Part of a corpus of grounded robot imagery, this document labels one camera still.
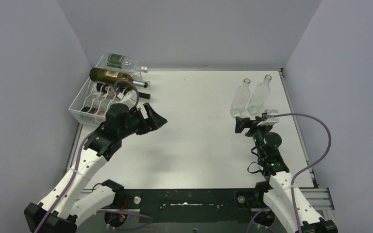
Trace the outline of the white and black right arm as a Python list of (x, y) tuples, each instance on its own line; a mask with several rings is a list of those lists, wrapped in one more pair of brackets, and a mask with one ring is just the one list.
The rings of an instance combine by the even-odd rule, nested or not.
[(288, 233), (336, 233), (337, 226), (333, 220), (326, 220), (309, 203), (296, 185), (296, 178), (325, 158), (331, 148), (332, 136), (329, 128), (320, 119), (305, 115), (321, 124), (327, 132), (328, 145), (324, 154), (315, 162), (301, 169), (294, 175), (285, 164), (279, 151), (283, 140), (272, 132), (283, 114), (268, 110), (255, 119), (236, 117), (235, 133), (248, 129), (246, 137), (251, 137), (257, 150), (257, 164), (265, 181), (256, 184), (259, 200), (270, 209), (285, 227)]

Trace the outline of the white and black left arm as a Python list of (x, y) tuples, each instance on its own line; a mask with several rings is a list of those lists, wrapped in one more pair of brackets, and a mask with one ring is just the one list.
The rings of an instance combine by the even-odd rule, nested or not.
[(167, 123), (148, 104), (144, 118), (137, 107), (113, 104), (105, 121), (84, 138), (76, 161), (61, 181), (39, 203), (30, 203), (24, 210), (33, 233), (74, 233), (89, 217), (113, 203), (123, 187), (107, 180), (92, 193), (79, 198), (92, 177), (121, 148), (123, 139), (156, 131)]

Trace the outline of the clear bottle with dark label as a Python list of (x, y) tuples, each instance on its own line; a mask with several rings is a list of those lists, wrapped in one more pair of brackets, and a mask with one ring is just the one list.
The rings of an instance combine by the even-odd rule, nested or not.
[(109, 53), (105, 55), (105, 62), (107, 67), (117, 68), (129, 72), (139, 71), (148, 73), (149, 71), (147, 66), (144, 66), (139, 61), (125, 55)]

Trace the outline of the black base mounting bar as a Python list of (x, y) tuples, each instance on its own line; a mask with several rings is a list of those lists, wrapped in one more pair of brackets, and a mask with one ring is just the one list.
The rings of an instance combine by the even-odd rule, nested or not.
[(133, 232), (243, 233), (275, 221), (253, 188), (125, 189), (106, 206), (107, 229)]

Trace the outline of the dark green wine bottle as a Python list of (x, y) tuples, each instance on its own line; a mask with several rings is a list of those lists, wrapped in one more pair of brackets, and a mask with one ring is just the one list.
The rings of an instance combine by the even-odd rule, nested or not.
[[(104, 94), (108, 94), (109, 96), (112, 96), (112, 97), (115, 95), (115, 91), (113, 90), (113, 87), (110, 86), (110, 85), (107, 85), (107, 84), (96, 83), (96, 90), (98, 92), (101, 92), (101, 93), (104, 93)], [(143, 92), (139, 92), (139, 97), (141, 99), (146, 99), (146, 100), (150, 100), (151, 99), (151, 95), (150, 94), (143, 93)]]

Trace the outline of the clear square glass bottle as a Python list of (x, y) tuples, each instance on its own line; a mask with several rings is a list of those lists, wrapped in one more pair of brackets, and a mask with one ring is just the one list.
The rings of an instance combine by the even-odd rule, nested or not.
[(272, 76), (266, 75), (263, 81), (254, 88), (253, 94), (247, 107), (250, 115), (256, 115), (261, 111), (261, 108), (263, 107), (263, 104), (265, 103), (270, 93), (269, 84), (271, 80)]

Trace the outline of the brown bottle with tan label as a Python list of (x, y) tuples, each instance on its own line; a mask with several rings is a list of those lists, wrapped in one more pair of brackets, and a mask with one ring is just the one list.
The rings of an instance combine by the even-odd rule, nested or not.
[(149, 87), (149, 84), (145, 81), (137, 81), (127, 73), (114, 71), (109, 69), (94, 67), (89, 72), (90, 80), (98, 83), (114, 85), (117, 81), (128, 81), (137, 87)]

